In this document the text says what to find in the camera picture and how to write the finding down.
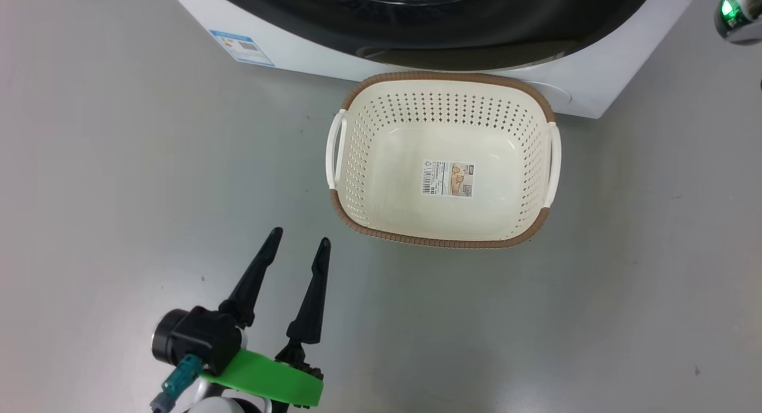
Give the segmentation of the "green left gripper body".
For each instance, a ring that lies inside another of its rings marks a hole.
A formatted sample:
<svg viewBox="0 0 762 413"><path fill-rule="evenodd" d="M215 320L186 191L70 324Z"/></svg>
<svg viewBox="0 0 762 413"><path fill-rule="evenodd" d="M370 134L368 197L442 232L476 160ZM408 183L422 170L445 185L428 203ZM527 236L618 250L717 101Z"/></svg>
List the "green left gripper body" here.
<svg viewBox="0 0 762 413"><path fill-rule="evenodd" d="M308 371L301 343L291 340L278 356L270 359L242 349L220 375L202 373L201 378L227 389L282 404L312 408L319 405L324 383L314 369Z"/></svg>

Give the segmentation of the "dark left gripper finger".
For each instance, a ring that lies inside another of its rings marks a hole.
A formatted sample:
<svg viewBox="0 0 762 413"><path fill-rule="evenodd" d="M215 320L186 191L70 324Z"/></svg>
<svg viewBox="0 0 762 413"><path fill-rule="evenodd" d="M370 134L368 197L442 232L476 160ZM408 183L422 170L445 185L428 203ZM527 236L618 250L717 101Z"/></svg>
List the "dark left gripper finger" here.
<svg viewBox="0 0 762 413"><path fill-rule="evenodd" d="M282 236L282 228L272 229L236 287L218 307L220 313L232 316L239 328L248 328L255 320L255 305L264 276L268 267L274 262Z"/></svg>
<svg viewBox="0 0 762 413"><path fill-rule="evenodd" d="M296 318L289 324L292 342L315 345L321 341L324 307L326 307L327 273L331 261L331 242L321 240L312 263L312 279Z"/></svg>

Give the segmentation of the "black round glass door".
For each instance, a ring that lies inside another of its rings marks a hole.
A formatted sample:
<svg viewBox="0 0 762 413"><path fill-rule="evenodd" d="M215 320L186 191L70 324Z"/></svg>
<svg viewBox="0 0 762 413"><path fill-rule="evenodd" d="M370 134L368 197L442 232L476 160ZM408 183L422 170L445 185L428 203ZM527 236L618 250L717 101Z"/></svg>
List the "black round glass door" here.
<svg viewBox="0 0 762 413"><path fill-rule="evenodd" d="M310 42L362 60L474 72L579 52L647 0L225 0Z"/></svg>

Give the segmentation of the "cream basket brown rim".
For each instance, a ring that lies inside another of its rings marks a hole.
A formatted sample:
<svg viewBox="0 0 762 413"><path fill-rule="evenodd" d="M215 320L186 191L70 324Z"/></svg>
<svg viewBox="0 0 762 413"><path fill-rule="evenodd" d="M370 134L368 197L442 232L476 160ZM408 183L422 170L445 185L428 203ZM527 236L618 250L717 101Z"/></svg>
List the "cream basket brown rim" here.
<svg viewBox="0 0 762 413"><path fill-rule="evenodd" d="M421 193L424 159L476 166L472 197ZM553 205L563 143L536 88L487 74L411 71L360 82L326 143L337 215L377 239L449 249L529 240Z"/></svg>

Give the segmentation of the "basket product label sticker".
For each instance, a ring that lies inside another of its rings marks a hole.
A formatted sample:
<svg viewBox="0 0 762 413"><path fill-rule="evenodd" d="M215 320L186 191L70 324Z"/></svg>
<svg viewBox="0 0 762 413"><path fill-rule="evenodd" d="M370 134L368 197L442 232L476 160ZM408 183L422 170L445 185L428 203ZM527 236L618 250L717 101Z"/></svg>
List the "basket product label sticker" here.
<svg viewBox="0 0 762 413"><path fill-rule="evenodd" d="M476 166L466 162L424 159L421 193L427 196L472 197Z"/></svg>

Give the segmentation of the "white front-load washing machine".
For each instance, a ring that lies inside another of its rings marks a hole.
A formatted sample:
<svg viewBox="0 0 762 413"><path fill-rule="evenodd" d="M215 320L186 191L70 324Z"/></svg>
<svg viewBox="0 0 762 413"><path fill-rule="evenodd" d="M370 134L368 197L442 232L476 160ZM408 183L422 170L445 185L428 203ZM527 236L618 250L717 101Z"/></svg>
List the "white front-load washing machine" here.
<svg viewBox="0 0 762 413"><path fill-rule="evenodd" d="M310 42L226 0L178 1L207 33L217 30L253 39L275 64L273 68L355 82L402 71L400 66L362 60ZM692 1L646 0L617 30L586 49L539 65L493 70L492 75L533 85L558 114L600 118Z"/></svg>

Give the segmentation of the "blue energy label sticker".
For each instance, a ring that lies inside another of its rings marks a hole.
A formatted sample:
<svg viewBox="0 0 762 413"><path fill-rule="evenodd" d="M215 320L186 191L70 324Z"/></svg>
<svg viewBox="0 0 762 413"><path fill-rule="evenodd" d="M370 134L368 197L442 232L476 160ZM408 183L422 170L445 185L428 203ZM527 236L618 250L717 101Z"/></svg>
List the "blue energy label sticker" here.
<svg viewBox="0 0 762 413"><path fill-rule="evenodd" d="M217 30L208 31L234 60L250 65L275 66L250 37Z"/></svg>

